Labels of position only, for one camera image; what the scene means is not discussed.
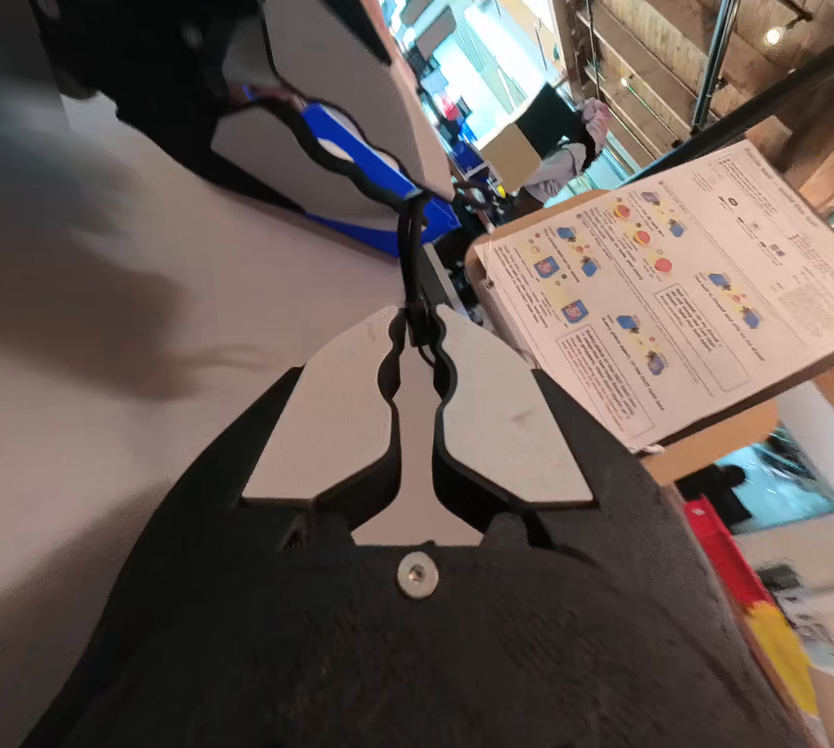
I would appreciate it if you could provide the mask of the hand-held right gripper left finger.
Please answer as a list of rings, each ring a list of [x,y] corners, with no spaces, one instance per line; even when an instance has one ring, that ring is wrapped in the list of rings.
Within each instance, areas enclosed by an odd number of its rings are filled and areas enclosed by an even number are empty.
[[[399,493],[401,310],[385,307],[304,365],[242,493],[246,504],[375,517]]]

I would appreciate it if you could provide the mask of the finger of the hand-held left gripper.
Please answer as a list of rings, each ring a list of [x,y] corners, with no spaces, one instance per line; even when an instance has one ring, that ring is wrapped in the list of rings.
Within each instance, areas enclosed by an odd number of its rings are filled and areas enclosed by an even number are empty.
[[[407,68],[386,48],[372,50],[326,0],[263,0],[259,13],[278,79],[350,119],[364,142],[419,189],[453,201],[449,160]]]
[[[331,222],[396,222],[414,184],[333,111],[310,105],[289,121],[266,102],[221,117],[214,153],[309,217]]]

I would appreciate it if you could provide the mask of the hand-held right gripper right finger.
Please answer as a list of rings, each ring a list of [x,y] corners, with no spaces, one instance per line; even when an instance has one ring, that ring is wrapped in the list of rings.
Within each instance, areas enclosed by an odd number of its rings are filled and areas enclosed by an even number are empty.
[[[595,497],[528,362],[446,305],[436,337],[432,482],[443,506],[485,532],[499,514],[527,518]]]

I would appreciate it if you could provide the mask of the blue plastic bin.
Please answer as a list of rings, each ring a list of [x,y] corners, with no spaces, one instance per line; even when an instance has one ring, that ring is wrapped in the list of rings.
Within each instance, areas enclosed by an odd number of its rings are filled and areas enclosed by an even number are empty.
[[[337,109],[314,103],[307,105],[301,116],[329,154],[352,161],[369,180],[389,189],[401,199],[413,191],[414,186],[399,170],[396,162],[374,152],[361,139],[353,123]],[[309,204],[304,204],[304,211],[313,221],[375,250],[395,258],[399,256],[394,214],[362,220],[358,216],[319,214]],[[421,241],[423,244],[434,242],[460,227],[460,217],[453,212],[450,203],[431,201],[424,209]]]

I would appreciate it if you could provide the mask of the black item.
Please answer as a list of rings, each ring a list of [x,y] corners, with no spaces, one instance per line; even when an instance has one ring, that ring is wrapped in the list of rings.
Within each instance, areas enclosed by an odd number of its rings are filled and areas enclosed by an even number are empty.
[[[490,185],[477,180],[453,181],[453,198],[461,198],[473,211],[485,211],[498,201],[498,195]],[[425,206],[439,200],[440,193],[424,184],[417,184],[415,191],[404,197],[399,207],[397,244],[400,273],[404,286],[404,317],[410,343],[418,350],[422,360],[435,366],[429,349],[434,345],[436,332],[430,322],[429,305],[424,298],[418,270],[418,257],[422,248],[423,215]]]

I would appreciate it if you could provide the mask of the red plastic bin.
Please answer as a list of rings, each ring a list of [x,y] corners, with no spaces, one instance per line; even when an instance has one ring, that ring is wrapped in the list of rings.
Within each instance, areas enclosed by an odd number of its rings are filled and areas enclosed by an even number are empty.
[[[728,595],[746,610],[758,604],[772,604],[770,593],[745,559],[712,504],[702,496],[684,503],[683,512]]]

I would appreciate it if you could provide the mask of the yellow plastic bin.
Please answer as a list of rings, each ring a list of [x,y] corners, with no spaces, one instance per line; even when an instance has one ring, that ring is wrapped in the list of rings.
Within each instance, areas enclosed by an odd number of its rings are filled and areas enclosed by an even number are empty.
[[[771,602],[757,600],[744,605],[742,616],[746,628],[797,706],[805,714],[817,718],[817,696],[809,674],[811,662],[780,609]]]

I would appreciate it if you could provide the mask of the silver metal pole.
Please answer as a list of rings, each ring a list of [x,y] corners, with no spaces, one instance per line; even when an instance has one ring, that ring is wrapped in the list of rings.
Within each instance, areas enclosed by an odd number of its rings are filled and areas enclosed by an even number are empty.
[[[741,0],[721,0],[715,20],[712,42],[707,56],[702,85],[696,98],[692,117],[691,135],[698,135],[705,128],[708,113],[721,76],[725,55]]]

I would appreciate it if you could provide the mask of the black metal pole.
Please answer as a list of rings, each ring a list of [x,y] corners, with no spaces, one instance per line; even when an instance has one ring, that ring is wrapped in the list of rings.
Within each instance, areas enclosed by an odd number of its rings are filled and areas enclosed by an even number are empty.
[[[790,185],[797,188],[809,183],[818,185],[814,177],[821,171],[832,170],[832,78],[833,46],[830,45],[726,117],[631,176],[620,189],[740,142],[750,130],[801,99],[805,101],[803,119],[777,155],[775,166]]]

